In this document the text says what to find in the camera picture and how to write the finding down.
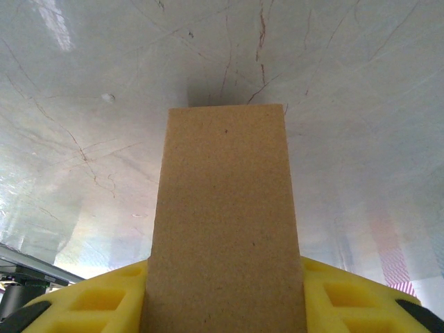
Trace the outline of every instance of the brown cardboard piece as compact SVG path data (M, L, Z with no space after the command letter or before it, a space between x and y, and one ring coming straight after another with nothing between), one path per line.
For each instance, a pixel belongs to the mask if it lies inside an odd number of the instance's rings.
M170 110L141 332L306 332L281 105Z

